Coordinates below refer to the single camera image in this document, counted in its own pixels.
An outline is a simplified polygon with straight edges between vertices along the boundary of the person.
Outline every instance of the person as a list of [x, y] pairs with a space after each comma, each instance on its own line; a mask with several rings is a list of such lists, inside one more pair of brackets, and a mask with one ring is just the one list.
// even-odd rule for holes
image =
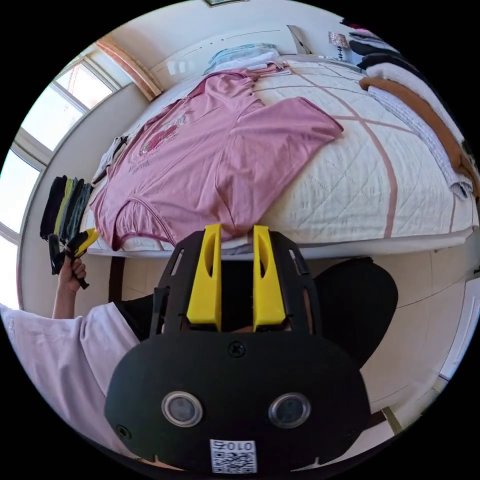
[[[252, 262], [222, 262], [222, 331], [252, 331]], [[12, 346], [33, 384], [57, 414], [95, 444], [135, 457], [104, 416], [110, 379], [122, 357], [150, 335], [153, 295], [111, 302], [75, 317], [80, 284], [87, 275], [77, 259], [58, 276], [52, 318], [0, 305]], [[314, 278], [322, 335], [362, 368], [384, 337], [398, 302], [391, 275], [370, 257], [337, 263]], [[170, 468], [159, 461], [153, 465]]]

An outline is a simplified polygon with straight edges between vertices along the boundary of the curtain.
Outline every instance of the curtain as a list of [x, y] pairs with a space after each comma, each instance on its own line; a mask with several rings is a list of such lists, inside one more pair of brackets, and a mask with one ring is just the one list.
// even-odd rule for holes
[[163, 92], [147, 68], [119, 47], [111, 38], [104, 36], [96, 42], [96, 46], [133, 80], [150, 102]]

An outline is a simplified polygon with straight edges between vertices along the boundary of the mattress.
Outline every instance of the mattress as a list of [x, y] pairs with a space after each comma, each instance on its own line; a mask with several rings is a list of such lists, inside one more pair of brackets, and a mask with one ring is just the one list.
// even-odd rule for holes
[[[422, 140], [361, 89], [361, 73], [336, 63], [288, 62], [291, 75], [261, 78], [255, 94], [266, 105], [305, 97], [338, 120], [344, 132], [320, 149], [265, 213], [263, 225], [304, 249], [337, 251], [332, 246], [338, 245], [344, 251], [356, 251], [345, 246], [375, 241], [371, 243], [372, 248], [376, 245], [375, 253], [378, 249], [389, 253], [388, 247], [379, 246], [388, 244], [391, 253], [413, 251], [409, 245], [417, 250], [457, 245], [479, 226], [474, 198], [461, 200], [452, 194]], [[162, 94], [130, 131], [188, 94], [199, 81], [199, 77], [184, 80]], [[93, 215], [87, 207], [82, 227], [92, 226]], [[229, 255], [251, 251], [247, 237], [223, 247]], [[130, 239], [122, 248], [124, 253], [163, 252], [147, 256], [167, 256], [171, 249], [146, 238]], [[89, 251], [101, 253], [98, 250], [123, 255], [112, 253], [102, 240]]]

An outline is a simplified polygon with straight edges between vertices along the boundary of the hand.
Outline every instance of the hand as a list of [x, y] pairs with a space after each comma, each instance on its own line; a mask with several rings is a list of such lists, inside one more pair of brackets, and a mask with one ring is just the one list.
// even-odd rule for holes
[[87, 271], [85, 270], [85, 265], [82, 263], [82, 260], [76, 258], [72, 263], [72, 260], [66, 256], [60, 273], [58, 274], [58, 288], [77, 293], [80, 288], [80, 282], [77, 279], [84, 279], [86, 276]]

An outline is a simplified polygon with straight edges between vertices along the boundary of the sticker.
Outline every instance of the sticker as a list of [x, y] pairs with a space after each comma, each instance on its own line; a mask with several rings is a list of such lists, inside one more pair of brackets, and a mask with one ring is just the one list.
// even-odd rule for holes
[[211, 471], [214, 474], [256, 474], [254, 441], [210, 440]]

